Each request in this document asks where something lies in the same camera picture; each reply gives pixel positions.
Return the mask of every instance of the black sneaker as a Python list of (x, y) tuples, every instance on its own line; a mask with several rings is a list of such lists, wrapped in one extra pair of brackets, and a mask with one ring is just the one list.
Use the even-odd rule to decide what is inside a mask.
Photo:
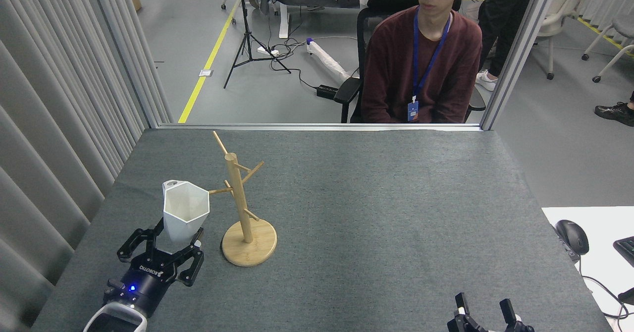
[(627, 126), (634, 126), (634, 111), (627, 103), (618, 102), (613, 107), (595, 106), (595, 114), (609, 120), (622, 122)]

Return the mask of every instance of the gray curtain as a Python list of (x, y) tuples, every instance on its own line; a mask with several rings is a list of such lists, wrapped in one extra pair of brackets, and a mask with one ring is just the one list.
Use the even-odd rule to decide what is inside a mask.
[(131, 0), (0, 0), (0, 331), (27, 331), (147, 127)]
[[(634, 0), (587, 0), (580, 14), (598, 30), (604, 30), (612, 23), (612, 18), (617, 14), (633, 14)], [(608, 36), (614, 36), (614, 41), (627, 43), (628, 41), (618, 32), (610, 30)]]

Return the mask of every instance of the young man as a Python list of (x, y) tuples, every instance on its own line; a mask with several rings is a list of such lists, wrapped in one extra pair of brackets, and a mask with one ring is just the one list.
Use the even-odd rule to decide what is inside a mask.
[(613, 107), (595, 106), (595, 114), (609, 120), (616, 120), (627, 126), (634, 126), (634, 91), (629, 103), (616, 103)]
[(463, 122), (482, 34), (451, 10), (454, 0), (419, 0), (385, 19), (370, 39), (364, 122)]

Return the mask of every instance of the black office chair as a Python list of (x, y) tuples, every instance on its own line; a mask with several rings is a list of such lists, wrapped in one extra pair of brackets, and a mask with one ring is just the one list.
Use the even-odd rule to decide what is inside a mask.
[[(458, 11), (462, 0), (455, 0), (453, 9)], [(363, 72), (365, 66), (365, 51), (374, 28), (388, 16), (401, 10), (419, 4), (419, 0), (368, 0), (368, 6), (357, 16), (357, 50), (359, 55), (359, 78), (348, 78), (339, 88), (333, 100), (342, 105), (341, 122), (348, 122), (350, 103), (355, 99), (356, 106), (350, 122), (363, 122), (361, 116), (361, 98), (363, 94)], [(486, 109), (480, 92), (474, 88), (469, 101), (469, 107), (464, 122), (467, 122), (471, 111)]]

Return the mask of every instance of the person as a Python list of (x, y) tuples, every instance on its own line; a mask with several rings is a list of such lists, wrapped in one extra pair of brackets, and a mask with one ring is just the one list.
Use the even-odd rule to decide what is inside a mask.
[(464, 122), (482, 36), (453, 2), (419, 0), (376, 27), (365, 60), (364, 122)]
[[(484, 0), (478, 12), (478, 25), (482, 30), (482, 54), (475, 79), (485, 89), (493, 91), (498, 77), (507, 60), (511, 45), (515, 40), (519, 25), (530, 0)], [(495, 41), (495, 54), (488, 70), (482, 71)]]
[(595, 114), (609, 120), (616, 120), (627, 126), (634, 126), (634, 91), (629, 103), (618, 102), (616, 106), (595, 106)]

